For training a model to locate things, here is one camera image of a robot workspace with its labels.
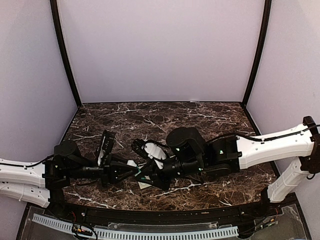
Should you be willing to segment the green white glue stick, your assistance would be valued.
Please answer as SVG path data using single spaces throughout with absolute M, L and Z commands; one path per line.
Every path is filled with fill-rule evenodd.
M 127 178 L 131 176 L 135 176 L 136 181 L 141 183 L 146 180 L 146 178 L 141 175 L 142 169 L 136 164 L 134 160 L 128 160 L 126 163 L 126 166 L 127 166 L 127 173 L 125 174 L 125 176 Z

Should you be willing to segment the cream envelope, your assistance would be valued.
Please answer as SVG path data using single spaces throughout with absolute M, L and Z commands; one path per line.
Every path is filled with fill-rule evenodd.
M 143 182 L 138 182 L 138 185 L 141 190 L 151 186 L 150 184 L 143 183 Z

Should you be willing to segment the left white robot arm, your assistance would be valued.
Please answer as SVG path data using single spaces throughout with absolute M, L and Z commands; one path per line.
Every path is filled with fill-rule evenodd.
M 60 218 L 71 213 L 65 203 L 63 188 L 70 186 L 71 180 L 100 181 L 102 186 L 114 185 L 138 173 L 136 166 L 128 164 L 115 154 L 112 147 L 102 144 L 97 161 L 81 155 L 73 140 L 56 145 L 53 154 L 39 162 L 0 160 L 0 193 L 47 208 Z

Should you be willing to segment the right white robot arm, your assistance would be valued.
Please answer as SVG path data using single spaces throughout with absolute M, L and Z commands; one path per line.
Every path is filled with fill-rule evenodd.
M 291 159 L 277 180 L 261 192 L 255 213 L 266 217 L 309 175 L 320 171 L 319 125 L 312 117 L 293 128 L 258 136 L 231 132 L 205 140 L 195 127 L 172 130 L 165 144 L 136 139 L 131 145 L 147 163 L 136 180 L 164 191 L 172 179 L 205 173 L 215 178 L 238 173 L 250 167 Z

